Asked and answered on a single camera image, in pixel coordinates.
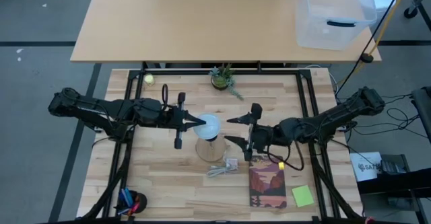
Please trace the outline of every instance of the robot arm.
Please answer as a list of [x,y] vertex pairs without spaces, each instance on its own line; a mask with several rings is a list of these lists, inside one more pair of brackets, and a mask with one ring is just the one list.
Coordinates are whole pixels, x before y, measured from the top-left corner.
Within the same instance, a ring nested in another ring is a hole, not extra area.
[[262,107],[254,103],[250,113],[228,120],[231,123],[249,125],[248,140],[233,136],[225,136],[225,138],[241,147],[245,160],[250,161],[253,149],[256,149],[257,153],[263,153],[269,145],[289,147],[293,141],[308,143],[312,140],[325,144],[338,127],[347,124],[357,116],[378,114],[384,107],[385,102],[376,91],[364,87],[342,104],[317,116],[287,118],[275,126],[261,126],[257,124],[257,120],[261,118]]
[[185,93],[179,93],[178,104],[167,102],[167,85],[163,85],[164,103],[150,98],[135,100],[106,101],[86,97],[72,88],[55,93],[48,110],[54,116],[76,117],[92,130],[104,129],[114,141],[127,142],[129,129],[135,125],[153,128],[176,129],[174,146],[181,149],[181,133],[187,129],[205,124],[205,121],[191,116],[184,110]]

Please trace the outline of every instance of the sticky note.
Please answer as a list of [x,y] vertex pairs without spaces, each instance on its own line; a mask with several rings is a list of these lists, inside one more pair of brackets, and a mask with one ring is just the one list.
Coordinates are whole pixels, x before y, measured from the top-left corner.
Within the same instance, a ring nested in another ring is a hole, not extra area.
[[293,188],[292,192],[294,193],[294,198],[298,207],[303,207],[314,203],[308,185]]

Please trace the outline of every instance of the clear plastic bin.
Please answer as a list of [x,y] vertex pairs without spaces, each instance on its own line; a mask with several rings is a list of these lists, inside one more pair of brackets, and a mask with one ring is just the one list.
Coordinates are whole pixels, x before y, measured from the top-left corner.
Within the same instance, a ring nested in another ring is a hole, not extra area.
[[300,46],[342,50],[375,21],[374,0],[298,0],[296,39]]

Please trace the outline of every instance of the potted succulent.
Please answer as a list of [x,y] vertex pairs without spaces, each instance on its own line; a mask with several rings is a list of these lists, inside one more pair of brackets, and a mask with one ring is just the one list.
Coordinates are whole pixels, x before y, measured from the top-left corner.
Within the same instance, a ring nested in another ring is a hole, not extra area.
[[232,64],[229,63],[226,67],[223,64],[221,67],[212,68],[209,72],[209,75],[211,75],[211,84],[218,90],[228,89],[238,99],[244,100],[242,95],[234,89],[235,80],[232,75],[235,71],[230,69],[231,66]]

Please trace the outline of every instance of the wooden tabletop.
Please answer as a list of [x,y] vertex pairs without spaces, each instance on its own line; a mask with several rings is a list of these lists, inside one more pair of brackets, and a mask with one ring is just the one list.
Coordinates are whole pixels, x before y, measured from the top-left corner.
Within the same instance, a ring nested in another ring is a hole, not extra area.
[[[355,62],[366,28],[343,51],[296,43],[296,0],[92,0],[74,62]],[[378,51],[375,61],[381,61]]]
[[[328,70],[311,71],[319,111],[334,107],[335,98]],[[128,72],[112,71],[106,100],[124,97]],[[246,114],[253,102],[263,107],[259,124],[274,125],[288,117],[302,117],[295,76],[237,75],[235,78],[236,88],[245,98],[243,102],[227,91],[214,89],[206,75],[157,75],[155,85],[145,85],[142,97],[161,100],[164,83],[169,86],[171,104],[176,101],[179,92],[186,92],[185,109],[194,116],[202,113],[217,114],[222,121],[221,135],[248,136],[248,126],[230,124],[226,120]],[[97,134],[96,140],[105,136]],[[135,131],[127,185],[148,198],[146,210],[136,214],[138,220],[310,221],[313,215],[319,216],[308,145],[300,145],[305,161],[304,170],[285,170],[287,207],[268,209],[249,206],[248,163],[234,143],[226,141],[229,146],[226,156],[238,158],[239,173],[208,178],[205,175],[208,167],[223,163],[207,163],[198,157],[195,151],[197,136],[192,130],[183,133],[181,150],[174,149],[174,138],[174,130],[138,127]],[[345,143],[344,134],[337,133],[335,139]],[[362,203],[349,152],[344,146],[332,142],[328,144],[327,150],[335,186],[353,209],[360,213]],[[114,143],[108,140],[94,146],[77,216],[88,212],[106,188],[113,151]],[[287,153],[286,148],[277,146],[272,146],[271,151],[283,156]],[[298,152],[294,147],[289,162],[300,165]],[[292,188],[306,184],[312,191],[314,204],[298,208],[292,196]],[[115,190],[113,200],[117,199],[117,193],[118,190]],[[331,214],[326,188],[324,193],[327,210]]]

